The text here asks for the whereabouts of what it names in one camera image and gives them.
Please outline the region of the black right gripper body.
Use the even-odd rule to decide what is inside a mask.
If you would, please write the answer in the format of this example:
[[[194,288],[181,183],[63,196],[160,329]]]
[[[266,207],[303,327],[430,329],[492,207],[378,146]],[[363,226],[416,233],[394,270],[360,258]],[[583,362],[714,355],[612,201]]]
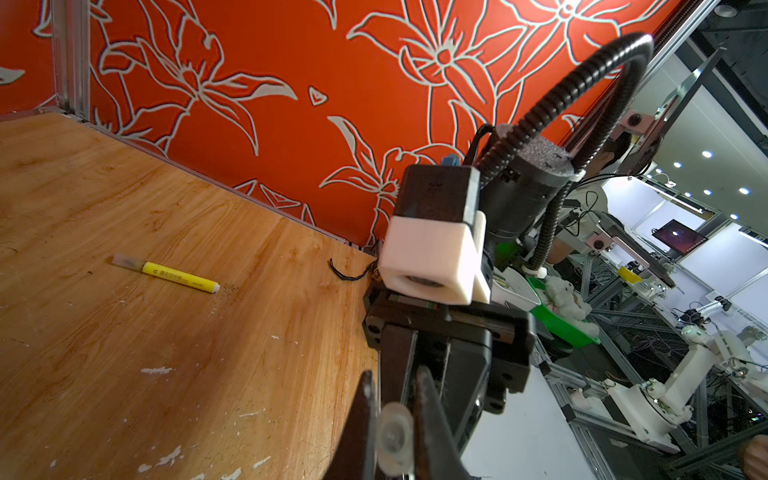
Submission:
[[[369,285],[363,303],[366,341],[379,354],[380,403],[411,406],[416,371],[428,368],[458,450],[483,413],[503,413],[507,395],[525,390],[536,341],[530,313],[428,302],[381,282]]]

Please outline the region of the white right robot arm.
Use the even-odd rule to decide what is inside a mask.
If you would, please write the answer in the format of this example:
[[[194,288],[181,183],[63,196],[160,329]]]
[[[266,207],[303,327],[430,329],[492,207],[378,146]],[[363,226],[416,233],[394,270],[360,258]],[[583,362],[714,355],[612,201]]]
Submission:
[[[499,246],[537,227],[526,267],[540,271],[569,189],[607,141],[653,57],[650,35],[630,33],[599,48],[515,124],[484,126],[461,164],[412,165],[404,173],[378,256],[380,282],[366,297],[369,344],[382,360],[381,402],[414,403],[427,367],[457,449],[484,412],[524,389],[536,337],[527,311],[494,303]],[[609,73],[618,80],[576,154],[543,131]]]

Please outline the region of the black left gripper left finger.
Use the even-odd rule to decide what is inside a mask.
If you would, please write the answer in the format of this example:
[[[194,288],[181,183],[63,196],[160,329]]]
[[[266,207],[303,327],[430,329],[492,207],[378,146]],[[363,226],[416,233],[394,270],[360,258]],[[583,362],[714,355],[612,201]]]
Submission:
[[[373,480],[376,472],[375,432],[378,413],[375,380],[364,371],[336,451],[323,479]]]

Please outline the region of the yellow pen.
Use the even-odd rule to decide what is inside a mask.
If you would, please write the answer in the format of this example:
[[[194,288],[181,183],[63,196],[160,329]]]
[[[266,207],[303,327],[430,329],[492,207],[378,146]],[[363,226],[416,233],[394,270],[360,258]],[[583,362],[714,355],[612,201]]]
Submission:
[[[137,260],[125,255],[114,254],[111,263],[125,269],[140,272],[145,275],[160,278],[209,294],[216,294],[220,290],[220,284],[216,281],[166,267],[151,261]]]

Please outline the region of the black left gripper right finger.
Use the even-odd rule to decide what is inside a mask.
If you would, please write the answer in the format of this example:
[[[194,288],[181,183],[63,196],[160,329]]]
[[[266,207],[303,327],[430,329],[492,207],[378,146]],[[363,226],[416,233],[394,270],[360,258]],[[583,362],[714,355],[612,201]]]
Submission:
[[[470,480],[453,443],[434,379],[430,370],[416,371],[413,399],[415,426],[415,478],[432,480]]]

